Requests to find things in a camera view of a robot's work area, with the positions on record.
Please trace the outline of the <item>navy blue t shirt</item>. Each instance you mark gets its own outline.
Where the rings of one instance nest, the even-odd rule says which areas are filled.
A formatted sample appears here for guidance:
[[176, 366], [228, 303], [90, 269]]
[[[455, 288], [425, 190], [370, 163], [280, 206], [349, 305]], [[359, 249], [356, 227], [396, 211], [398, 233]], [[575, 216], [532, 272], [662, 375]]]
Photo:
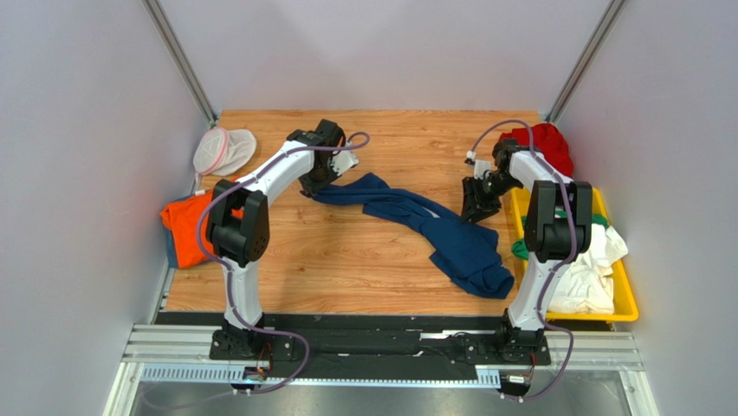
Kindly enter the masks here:
[[424, 237], [434, 249], [430, 260], [465, 292], [504, 299], [515, 277], [498, 252], [499, 233], [463, 222], [448, 208], [414, 192], [390, 187], [368, 173], [348, 185], [329, 185], [314, 195], [327, 205], [361, 205], [368, 216], [401, 224]]

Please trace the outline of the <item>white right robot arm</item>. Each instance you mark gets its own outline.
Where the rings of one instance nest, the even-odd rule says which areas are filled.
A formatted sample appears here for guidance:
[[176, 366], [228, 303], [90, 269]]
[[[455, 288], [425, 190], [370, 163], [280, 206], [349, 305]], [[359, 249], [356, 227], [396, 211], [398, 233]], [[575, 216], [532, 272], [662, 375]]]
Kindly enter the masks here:
[[517, 362], [544, 347], [546, 314], [563, 274], [592, 238], [592, 186], [559, 172], [534, 147], [515, 140], [498, 142], [494, 161], [468, 151], [472, 176], [463, 179], [464, 222], [475, 224], [495, 215], [501, 198], [515, 188], [530, 193], [523, 227], [528, 266], [516, 298], [506, 309], [496, 332], [495, 354]]

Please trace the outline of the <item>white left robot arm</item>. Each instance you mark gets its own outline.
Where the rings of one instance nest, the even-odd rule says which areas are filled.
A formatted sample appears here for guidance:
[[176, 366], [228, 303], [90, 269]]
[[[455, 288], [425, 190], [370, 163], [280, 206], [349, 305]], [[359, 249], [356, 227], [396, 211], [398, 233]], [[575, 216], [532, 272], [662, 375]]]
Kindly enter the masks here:
[[313, 197], [358, 163], [344, 130], [323, 119], [313, 130], [295, 130], [279, 150], [254, 172], [218, 181], [197, 225], [197, 243], [210, 243], [210, 258], [221, 264], [226, 311], [212, 339], [215, 360], [254, 359], [278, 337], [295, 335], [267, 330], [259, 301], [259, 261], [269, 245], [269, 207], [294, 182]]

